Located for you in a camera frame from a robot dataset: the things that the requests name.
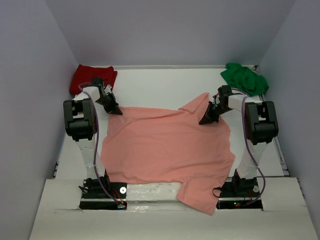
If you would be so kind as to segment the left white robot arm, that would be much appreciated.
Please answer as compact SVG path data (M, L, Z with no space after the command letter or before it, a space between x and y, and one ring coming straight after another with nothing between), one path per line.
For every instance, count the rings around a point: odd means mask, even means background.
M63 102L64 126L78 146L86 169L84 194L104 193L110 195L112 187L105 167L98 154L100 127L95 104L101 105L108 115L123 115L110 85L105 85L101 77L95 76L90 83L81 83L80 94Z

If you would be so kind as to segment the pink t shirt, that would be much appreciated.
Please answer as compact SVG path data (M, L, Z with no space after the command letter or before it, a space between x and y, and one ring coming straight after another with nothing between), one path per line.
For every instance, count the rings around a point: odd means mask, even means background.
M224 120L200 125L207 92L177 110L124 107L111 115L100 160L113 182L180 183L176 198L212 215L235 155Z

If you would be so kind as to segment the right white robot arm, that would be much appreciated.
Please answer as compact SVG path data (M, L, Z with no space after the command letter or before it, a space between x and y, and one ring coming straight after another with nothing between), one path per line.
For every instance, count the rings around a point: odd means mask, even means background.
M212 190L215 195L220 191L220 197L240 198L247 193L253 193L258 186L257 174L262 177L262 189L255 198L258 200L266 187L266 178L259 164L267 145L279 133L275 105L272 101L255 100L242 90L223 85L210 101L199 121L200 125L217 123L220 116L232 110L241 113L241 123L245 142L242 159L235 169L230 182Z

